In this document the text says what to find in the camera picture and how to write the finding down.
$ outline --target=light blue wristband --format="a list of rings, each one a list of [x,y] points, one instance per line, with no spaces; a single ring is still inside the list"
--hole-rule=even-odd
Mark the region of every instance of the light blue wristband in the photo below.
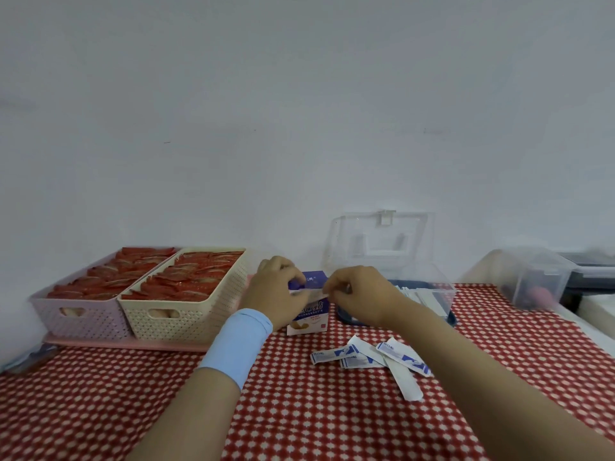
[[[265,314],[254,309],[236,311],[227,318],[199,368],[209,367],[228,375],[241,390],[272,331]]]

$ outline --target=left hand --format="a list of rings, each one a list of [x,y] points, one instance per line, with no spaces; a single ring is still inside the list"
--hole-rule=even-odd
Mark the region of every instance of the left hand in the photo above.
[[[309,297],[309,291],[305,289],[291,295],[288,292],[291,279],[302,285],[306,282],[303,273],[288,259],[276,255],[263,260],[258,265],[257,274],[250,280],[239,308],[264,313],[271,320],[274,331],[288,325],[308,304]]]

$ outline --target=basket handle hole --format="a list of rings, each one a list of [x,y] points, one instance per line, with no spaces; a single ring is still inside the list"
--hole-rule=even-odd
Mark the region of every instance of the basket handle hole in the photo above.
[[[64,317],[81,317],[86,310],[83,307],[60,307],[60,313]]]
[[[149,309],[148,315],[151,318],[179,318],[180,312],[175,309]]]

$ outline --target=pink basket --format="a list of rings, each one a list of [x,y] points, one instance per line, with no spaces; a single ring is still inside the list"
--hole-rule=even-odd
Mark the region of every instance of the pink basket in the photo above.
[[[29,297],[37,314],[47,330],[58,337],[82,338],[90,340],[121,340],[132,336],[126,316],[119,305],[118,297],[107,301],[87,301],[81,299],[56,299],[46,297],[56,285],[66,285],[85,275],[88,269],[103,265],[115,256],[107,255],[86,268],[56,281]],[[135,283],[158,268],[157,265]]]

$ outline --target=red and white tablecloth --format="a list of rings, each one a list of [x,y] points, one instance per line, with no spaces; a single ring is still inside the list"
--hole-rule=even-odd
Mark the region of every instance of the red and white tablecloth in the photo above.
[[[615,441],[615,361],[550,312],[513,309],[493,286],[462,286],[457,329],[511,371]],[[418,377],[424,401],[402,399],[387,369],[312,365],[315,350],[355,333],[267,340],[243,388],[225,459],[480,459],[480,442],[437,379]],[[0,376],[1,460],[121,460],[201,359],[198,353],[66,348],[24,377]]]

